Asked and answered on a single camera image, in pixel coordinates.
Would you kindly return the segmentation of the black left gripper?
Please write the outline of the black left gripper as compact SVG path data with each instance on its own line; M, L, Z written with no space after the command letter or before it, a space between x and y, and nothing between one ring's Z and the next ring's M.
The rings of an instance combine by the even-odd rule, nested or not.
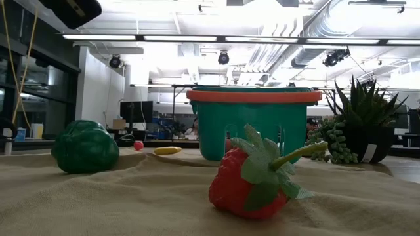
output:
M102 14L97 0L39 0L70 29L76 29Z

